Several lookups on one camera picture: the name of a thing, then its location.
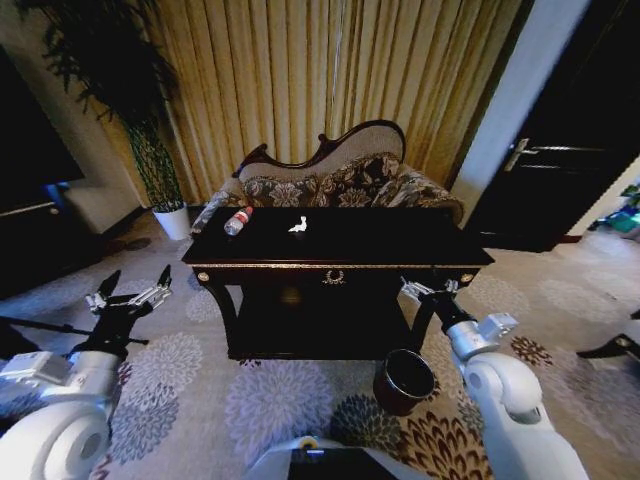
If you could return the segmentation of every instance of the tabletop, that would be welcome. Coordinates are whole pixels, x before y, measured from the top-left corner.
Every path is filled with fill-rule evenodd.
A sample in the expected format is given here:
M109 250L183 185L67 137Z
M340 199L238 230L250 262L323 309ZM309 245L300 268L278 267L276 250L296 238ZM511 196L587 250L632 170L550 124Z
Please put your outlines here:
M240 233L220 208L183 261L192 266L303 264L363 267L482 267L493 259L439 209L254 208ZM307 217L305 232L288 230Z

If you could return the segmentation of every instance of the black pot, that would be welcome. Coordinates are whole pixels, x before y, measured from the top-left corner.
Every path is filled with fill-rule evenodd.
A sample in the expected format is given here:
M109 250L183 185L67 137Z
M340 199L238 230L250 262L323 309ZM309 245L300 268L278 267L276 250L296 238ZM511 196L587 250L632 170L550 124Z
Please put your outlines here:
M393 350L376 372L373 393L391 415L404 417L433 391L435 377L426 360L411 350Z

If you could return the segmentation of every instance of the television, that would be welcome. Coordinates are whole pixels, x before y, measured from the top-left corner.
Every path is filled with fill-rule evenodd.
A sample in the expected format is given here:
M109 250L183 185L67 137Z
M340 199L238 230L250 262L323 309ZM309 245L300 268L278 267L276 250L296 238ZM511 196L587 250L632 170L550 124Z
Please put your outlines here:
M83 177L40 104L0 46L0 211L46 185Z

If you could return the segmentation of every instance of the floor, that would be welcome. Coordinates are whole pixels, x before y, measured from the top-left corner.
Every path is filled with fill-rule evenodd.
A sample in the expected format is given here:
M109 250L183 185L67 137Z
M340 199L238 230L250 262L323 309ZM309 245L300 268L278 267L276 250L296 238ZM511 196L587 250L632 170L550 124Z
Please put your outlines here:
M0 302L0 315L91 328L83 296L102 279L122 269L118 291L135 293L172 265L174 295L134 328L152 341L130 346L113 444L92 479L235 479L270 445L307 433L384 450L435 478L492 478L481 418L437 321L422 350L437 388L411 416L391 417L373 397L372 362L228 360L218 307L180 262L188 246L167 240L145 214L101 263ZM536 372L556 428L592 479L638 478L638 365L574 352L599 346L640 308L640 244L595 232L545 254L489 252L496 263L460 303L479 318L507 311L520 321L502 350ZM415 306L401 301L410 315ZM22 332L60 353L82 338ZM35 395L0 385L0 416L39 406Z

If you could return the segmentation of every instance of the gold curtain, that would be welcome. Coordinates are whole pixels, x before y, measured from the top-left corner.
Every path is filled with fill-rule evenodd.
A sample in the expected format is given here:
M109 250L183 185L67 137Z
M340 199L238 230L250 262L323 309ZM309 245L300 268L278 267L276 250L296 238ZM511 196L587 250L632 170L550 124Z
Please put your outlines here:
M150 34L178 76L169 120L186 200L207 200L261 143L303 162L319 133L376 118L405 131L409 165L447 183L519 5L160 0Z

